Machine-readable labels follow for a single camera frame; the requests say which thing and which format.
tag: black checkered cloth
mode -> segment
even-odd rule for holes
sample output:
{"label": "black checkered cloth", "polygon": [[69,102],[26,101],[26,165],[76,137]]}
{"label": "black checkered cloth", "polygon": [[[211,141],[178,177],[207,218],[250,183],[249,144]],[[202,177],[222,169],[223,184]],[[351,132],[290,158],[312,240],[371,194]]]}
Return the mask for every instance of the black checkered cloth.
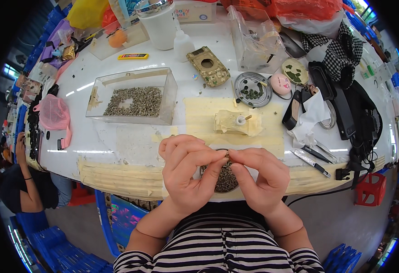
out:
{"label": "black checkered cloth", "polygon": [[[320,34],[301,34],[301,42],[306,52],[318,45],[325,45],[329,40],[331,40],[329,37]],[[355,67],[361,62],[362,52],[363,42],[354,37],[347,25],[341,22],[338,37],[328,45],[323,61],[332,80],[335,82],[341,81],[341,71],[348,66],[353,71],[352,79],[342,79],[342,82],[349,82],[347,88],[350,87],[354,79]]]}

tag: yellow plastic bag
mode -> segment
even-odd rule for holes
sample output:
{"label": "yellow plastic bag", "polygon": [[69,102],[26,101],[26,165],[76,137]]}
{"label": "yellow plastic bag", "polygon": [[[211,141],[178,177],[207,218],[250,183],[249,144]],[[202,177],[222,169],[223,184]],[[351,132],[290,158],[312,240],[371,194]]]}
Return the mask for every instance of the yellow plastic bag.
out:
{"label": "yellow plastic bag", "polygon": [[109,0],[77,0],[67,19],[72,27],[85,29],[100,27]]}

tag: craft knife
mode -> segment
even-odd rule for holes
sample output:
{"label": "craft knife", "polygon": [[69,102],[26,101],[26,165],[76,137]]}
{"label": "craft knife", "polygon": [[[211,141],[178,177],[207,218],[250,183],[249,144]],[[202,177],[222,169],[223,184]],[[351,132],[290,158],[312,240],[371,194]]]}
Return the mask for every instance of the craft knife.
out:
{"label": "craft knife", "polygon": [[328,160],[325,156],[323,156],[322,154],[320,154],[319,152],[313,150],[312,148],[310,148],[307,145],[304,145],[302,148],[302,150],[305,150],[306,152],[310,153],[312,156],[321,159],[322,161],[325,161],[327,163],[332,163],[332,161]]}
{"label": "craft knife", "polygon": [[301,158],[302,160],[306,161],[307,164],[312,165],[315,169],[317,169],[318,171],[320,171],[322,174],[324,174],[325,176],[327,176],[328,178],[331,178],[332,175],[330,173],[328,173],[323,167],[321,167],[320,165],[318,165],[317,163],[315,163],[313,160],[311,160],[310,158],[308,158],[304,152],[301,152],[299,150],[294,150],[294,154],[296,156],[298,156],[299,158]]}

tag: red plastic bag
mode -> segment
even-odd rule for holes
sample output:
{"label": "red plastic bag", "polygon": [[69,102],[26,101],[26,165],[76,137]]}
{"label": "red plastic bag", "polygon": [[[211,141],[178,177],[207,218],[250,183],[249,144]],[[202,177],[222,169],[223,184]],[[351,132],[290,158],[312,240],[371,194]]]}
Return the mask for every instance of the red plastic bag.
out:
{"label": "red plastic bag", "polygon": [[117,18],[115,16],[115,14],[113,13],[112,8],[110,8],[110,5],[109,5],[104,12],[104,16],[102,17],[101,27],[105,28],[109,24],[116,22],[116,21],[117,21]]}
{"label": "red plastic bag", "polygon": [[276,15],[301,19],[330,20],[342,8],[342,0],[221,0],[230,5],[265,10],[270,18]]}
{"label": "red plastic bag", "polygon": [[277,15],[301,19],[330,20],[342,8],[342,0],[274,0]]}

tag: red stool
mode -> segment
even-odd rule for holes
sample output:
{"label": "red stool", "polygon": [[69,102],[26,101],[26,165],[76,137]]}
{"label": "red stool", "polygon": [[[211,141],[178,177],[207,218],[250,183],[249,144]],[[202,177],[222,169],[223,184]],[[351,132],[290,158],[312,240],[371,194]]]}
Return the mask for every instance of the red stool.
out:
{"label": "red stool", "polygon": [[71,201],[68,206],[80,206],[84,204],[96,202],[94,194],[89,194],[85,188],[82,187],[81,183],[77,183],[77,188],[72,190]]}
{"label": "red stool", "polygon": [[[378,177],[379,181],[372,183],[374,177]],[[386,177],[379,173],[370,173],[364,181],[357,184],[354,190],[357,193],[357,202],[354,203],[355,205],[369,207],[379,206],[385,196]],[[374,201],[372,203],[366,203],[366,200],[371,194],[374,195]]]}

